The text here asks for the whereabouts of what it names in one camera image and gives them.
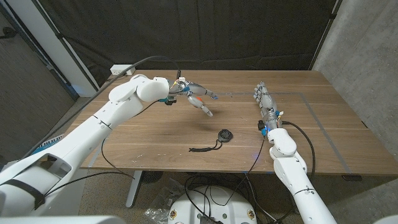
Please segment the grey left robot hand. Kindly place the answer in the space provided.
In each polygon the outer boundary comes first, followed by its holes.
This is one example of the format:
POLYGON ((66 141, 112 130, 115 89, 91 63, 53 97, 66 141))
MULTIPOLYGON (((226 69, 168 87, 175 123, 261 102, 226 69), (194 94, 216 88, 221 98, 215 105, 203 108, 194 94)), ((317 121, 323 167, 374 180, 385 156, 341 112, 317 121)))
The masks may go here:
POLYGON ((209 96, 212 99, 218 99, 217 95, 193 82, 186 81, 184 77, 176 79, 175 81, 169 80, 169 94, 165 99, 166 105, 172 105, 177 102, 177 96, 186 96, 188 102, 196 108, 201 109, 209 117, 213 116, 213 113, 205 106, 204 102, 199 98, 199 96, 209 96))

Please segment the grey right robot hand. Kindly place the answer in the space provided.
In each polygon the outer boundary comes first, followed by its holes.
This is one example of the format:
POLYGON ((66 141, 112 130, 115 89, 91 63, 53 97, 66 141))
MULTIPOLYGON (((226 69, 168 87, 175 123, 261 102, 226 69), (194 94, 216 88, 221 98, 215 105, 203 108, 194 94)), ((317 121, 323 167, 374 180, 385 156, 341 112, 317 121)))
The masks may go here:
POLYGON ((264 82, 257 84, 254 89, 253 97, 260 107, 262 120, 266 130, 271 131, 273 129, 277 129, 279 127, 279 111, 275 100, 268 92, 264 82))

